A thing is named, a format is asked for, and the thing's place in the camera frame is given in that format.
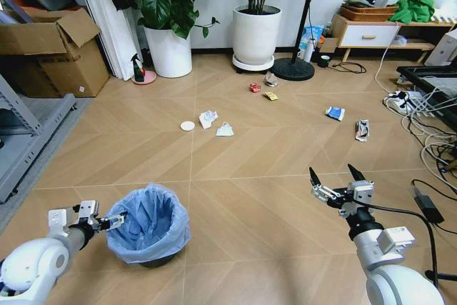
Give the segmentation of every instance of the yellow wrapper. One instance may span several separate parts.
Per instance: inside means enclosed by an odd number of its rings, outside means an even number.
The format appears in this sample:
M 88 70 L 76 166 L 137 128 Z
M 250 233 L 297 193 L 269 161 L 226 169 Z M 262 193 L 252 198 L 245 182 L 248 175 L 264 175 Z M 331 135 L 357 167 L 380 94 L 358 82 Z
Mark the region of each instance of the yellow wrapper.
M 266 96 L 270 100 L 278 100 L 279 99 L 278 96 L 275 95 L 275 93 L 273 93 L 273 92 L 265 92 L 263 95 Z

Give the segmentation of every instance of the crumpled paper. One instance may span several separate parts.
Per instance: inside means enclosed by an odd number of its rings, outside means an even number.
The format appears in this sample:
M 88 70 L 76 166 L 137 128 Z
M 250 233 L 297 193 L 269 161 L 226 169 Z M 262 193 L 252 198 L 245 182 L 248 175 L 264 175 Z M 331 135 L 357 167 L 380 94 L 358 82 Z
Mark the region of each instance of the crumpled paper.
M 370 136 L 370 124 L 368 119 L 361 119 L 356 122 L 356 140 L 366 142 Z
M 211 128 L 211 123 L 217 119 L 216 111 L 206 111 L 200 114 L 199 116 L 200 123 L 203 129 Z
M 278 78 L 276 75 L 268 71 L 263 78 L 263 83 L 267 85 L 268 87 L 276 87 L 278 86 Z
M 233 128 L 230 126 L 229 123 L 226 121 L 222 123 L 222 126 L 217 129 L 216 136 L 225 136 L 230 137 L 233 136 L 235 133 L 233 132 Z
M 341 107 L 330 106 L 326 110 L 326 115 L 330 118 L 336 119 L 337 121 L 342 121 L 345 112 L 346 110 Z

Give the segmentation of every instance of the black fan base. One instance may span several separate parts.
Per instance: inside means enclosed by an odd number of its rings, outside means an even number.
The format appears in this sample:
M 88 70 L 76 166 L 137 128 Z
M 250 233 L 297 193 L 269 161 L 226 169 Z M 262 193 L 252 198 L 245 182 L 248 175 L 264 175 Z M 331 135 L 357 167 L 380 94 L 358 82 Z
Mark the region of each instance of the black fan base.
M 295 64 L 290 58 L 277 59 L 271 67 L 271 72 L 278 78 L 289 81 L 303 81 L 314 76 L 314 67 L 303 60 L 297 59 Z

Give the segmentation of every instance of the green cloth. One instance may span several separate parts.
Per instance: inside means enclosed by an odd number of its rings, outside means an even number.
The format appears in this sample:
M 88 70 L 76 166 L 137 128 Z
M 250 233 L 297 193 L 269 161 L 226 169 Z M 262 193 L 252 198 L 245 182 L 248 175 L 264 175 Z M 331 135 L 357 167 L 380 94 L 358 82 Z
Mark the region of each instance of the green cloth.
M 400 21 L 409 24 L 412 21 L 427 22 L 435 13 L 433 0 L 399 0 L 396 2 L 398 10 L 389 21 Z

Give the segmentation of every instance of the white bottle cap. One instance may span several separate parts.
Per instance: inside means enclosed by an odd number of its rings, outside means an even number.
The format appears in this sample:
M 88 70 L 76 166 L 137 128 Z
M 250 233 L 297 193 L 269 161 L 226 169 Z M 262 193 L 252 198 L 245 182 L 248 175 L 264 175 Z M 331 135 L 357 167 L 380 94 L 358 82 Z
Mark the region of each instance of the white bottle cap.
M 184 131 L 192 131 L 195 128 L 195 123 L 192 121 L 183 121 L 181 123 L 181 129 Z

